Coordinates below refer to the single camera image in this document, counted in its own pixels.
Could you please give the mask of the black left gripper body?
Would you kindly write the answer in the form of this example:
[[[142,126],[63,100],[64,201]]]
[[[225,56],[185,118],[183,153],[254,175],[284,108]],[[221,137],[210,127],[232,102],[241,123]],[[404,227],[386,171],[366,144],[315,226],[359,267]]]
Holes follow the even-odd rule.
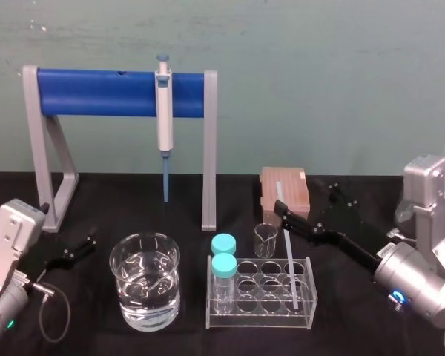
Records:
[[[54,269],[69,270],[76,262],[76,254],[70,251],[64,251],[61,255],[53,257],[49,262],[46,262],[41,276]]]

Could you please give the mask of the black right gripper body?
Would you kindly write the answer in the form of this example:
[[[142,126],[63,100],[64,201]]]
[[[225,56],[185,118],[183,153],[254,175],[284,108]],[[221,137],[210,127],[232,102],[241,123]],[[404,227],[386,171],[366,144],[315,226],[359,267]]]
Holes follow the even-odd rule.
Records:
[[[338,184],[329,186],[328,201],[311,229],[311,242],[336,247],[374,274],[382,260],[378,252],[389,242],[386,232],[365,221],[358,201]]]

